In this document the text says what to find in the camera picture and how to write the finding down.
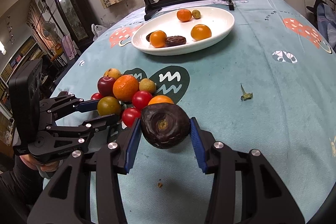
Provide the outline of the person's left hand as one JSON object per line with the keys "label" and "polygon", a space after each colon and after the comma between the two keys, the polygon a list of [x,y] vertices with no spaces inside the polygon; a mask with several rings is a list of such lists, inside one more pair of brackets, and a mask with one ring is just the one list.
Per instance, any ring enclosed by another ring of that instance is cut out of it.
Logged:
{"label": "person's left hand", "polygon": [[54,172],[58,169],[60,161],[55,161],[47,164],[38,162],[32,155],[21,155],[21,161],[33,170],[41,170],[42,172]]}

